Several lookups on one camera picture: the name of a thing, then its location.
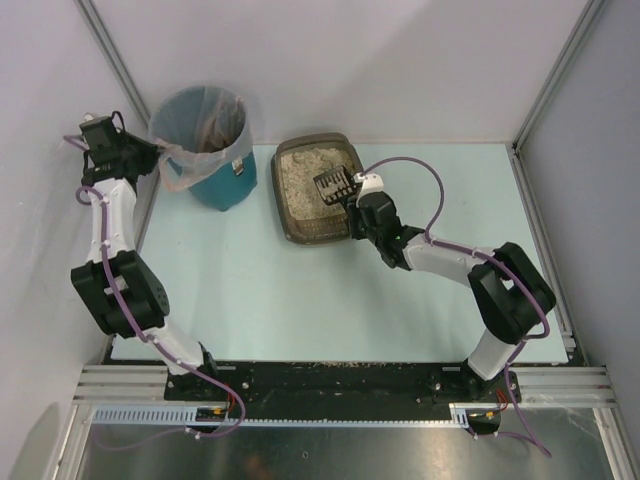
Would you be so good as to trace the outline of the teal trash bin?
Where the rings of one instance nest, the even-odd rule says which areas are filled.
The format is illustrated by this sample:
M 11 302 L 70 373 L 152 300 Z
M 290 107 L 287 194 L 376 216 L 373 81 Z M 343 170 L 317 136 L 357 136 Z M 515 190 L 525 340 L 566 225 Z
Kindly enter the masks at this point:
M 152 114 L 148 136 L 160 148 L 160 179 L 170 192 L 187 191 L 203 205 L 227 211 L 257 185 L 247 109 L 226 88 L 174 93 Z

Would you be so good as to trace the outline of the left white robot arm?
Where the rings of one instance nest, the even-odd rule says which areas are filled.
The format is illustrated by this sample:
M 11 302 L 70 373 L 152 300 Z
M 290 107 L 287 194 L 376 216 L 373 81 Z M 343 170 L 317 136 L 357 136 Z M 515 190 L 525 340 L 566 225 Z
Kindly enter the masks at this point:
M 85 263 L 70 273 L 74 289 L 103 333 L 149 346 L 173 375 L 214 377 L 211 354 L 172 324 L 166 290 L 136 248 L 137 182 L 155 169 L 159 147 L 129 133 L 118 111 L 88 116 L 79 128 L 76 199 L 91 209 L 92 237 Z

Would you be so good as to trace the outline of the clear plastic bin liner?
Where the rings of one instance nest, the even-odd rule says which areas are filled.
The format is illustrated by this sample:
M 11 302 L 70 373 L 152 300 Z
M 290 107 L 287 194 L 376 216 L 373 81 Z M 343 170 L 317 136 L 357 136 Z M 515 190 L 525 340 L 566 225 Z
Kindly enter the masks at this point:
M 162 184 L 184 191 L 253 151 L 243 99 L 215 86 L 194 86 L 167 98 L 152 114 L 149 140 L 158 145 Z

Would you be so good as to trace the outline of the cat litter pellets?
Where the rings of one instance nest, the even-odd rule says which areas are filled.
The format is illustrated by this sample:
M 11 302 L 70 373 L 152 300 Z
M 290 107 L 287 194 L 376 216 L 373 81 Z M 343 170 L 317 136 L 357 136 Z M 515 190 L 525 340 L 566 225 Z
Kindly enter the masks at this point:
M 315 176 L 338 166 L 355 172 L 349 154 L 338 148 L 313 148 L 281 158 L 284 194 L 294 219 L 324 219 L 344 212 L 339 205 L 325 205 L 313 182 Z

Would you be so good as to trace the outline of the aluminium frame rail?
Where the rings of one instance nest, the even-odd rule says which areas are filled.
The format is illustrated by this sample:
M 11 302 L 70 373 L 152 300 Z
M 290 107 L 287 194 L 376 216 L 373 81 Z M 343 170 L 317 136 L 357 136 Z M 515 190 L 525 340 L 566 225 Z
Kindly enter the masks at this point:
M 600 408 L 616 405 L 604 367 L 517 367 L 522 405 Z

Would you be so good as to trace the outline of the brown litter box tray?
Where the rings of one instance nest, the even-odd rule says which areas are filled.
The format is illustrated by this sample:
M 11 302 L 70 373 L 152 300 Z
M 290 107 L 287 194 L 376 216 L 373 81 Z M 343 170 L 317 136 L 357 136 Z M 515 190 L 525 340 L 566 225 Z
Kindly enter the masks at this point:
M 362 170 L 359 156 L 339 132 L 293 138 L 278 145 L 271 175 L 285 238 L 298 245 L 320 245 L 349 237 L 347 215 L 340 205 L 322 201 L 314 178 L 335 167 L 349 173 Z

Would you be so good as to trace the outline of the black litter scoop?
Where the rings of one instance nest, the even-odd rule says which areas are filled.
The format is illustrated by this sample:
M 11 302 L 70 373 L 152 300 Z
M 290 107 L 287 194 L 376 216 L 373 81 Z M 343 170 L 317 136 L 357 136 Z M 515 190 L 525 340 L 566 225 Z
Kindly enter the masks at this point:
M 357 185 L 345 166 L 327 170 L 315 176 L 313 182 L 322 202 L 327 206 L 343 205 L 357 193 Z

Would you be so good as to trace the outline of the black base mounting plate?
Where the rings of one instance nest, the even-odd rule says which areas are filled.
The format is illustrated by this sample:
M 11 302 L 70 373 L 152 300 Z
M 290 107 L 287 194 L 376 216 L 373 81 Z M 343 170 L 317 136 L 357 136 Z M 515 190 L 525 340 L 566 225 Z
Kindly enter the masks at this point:
M 393 422 L 445 420 L 454 403 L 496 406 L 500 397 L 519 400 L 519 381 L 503 374 L 485 395 L 461 389 L 462 364 L 221 362 L 217 385 L 197 376 L 169 375 L 168 401 L 227 403 L 249 420 Z

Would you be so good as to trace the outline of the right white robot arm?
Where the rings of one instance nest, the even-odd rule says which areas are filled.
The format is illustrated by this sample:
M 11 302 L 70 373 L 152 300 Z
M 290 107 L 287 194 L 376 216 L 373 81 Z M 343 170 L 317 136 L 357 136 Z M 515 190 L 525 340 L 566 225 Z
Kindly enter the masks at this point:
M 370 241 L 388 267 L 434 274 L 471 290 L 484 332 L 460 367 L 469 397 L 484 396 L 527 342 L 550 335 L 547 315 L 556 296 L 519 245 L 483 250 L 429 239 L 425 230 L 401 222 L 384 192 L 342 205 L 351 237 Z

